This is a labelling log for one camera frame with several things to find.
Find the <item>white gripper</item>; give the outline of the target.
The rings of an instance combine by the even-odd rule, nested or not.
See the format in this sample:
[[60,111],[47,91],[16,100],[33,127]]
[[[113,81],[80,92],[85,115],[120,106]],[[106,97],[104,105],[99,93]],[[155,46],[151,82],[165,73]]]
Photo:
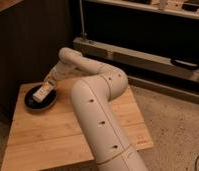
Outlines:
[[57,90],[59,84],[58,82],[65,79],[72,69],[72,65],[57,63],[45,77],[44,82],[52,83],[53,89]]

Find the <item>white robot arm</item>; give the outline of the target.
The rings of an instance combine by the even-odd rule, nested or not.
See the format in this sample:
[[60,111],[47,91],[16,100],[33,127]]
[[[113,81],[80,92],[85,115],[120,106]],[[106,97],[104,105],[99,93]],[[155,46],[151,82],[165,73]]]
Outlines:
[[109,105],[128,86],[125,72],[70,48],[62,48],[58,55],[60,61],[50,73],[55,80],[65,63],[89,73],[73,84],[71,102],[99,171],[148,171]]

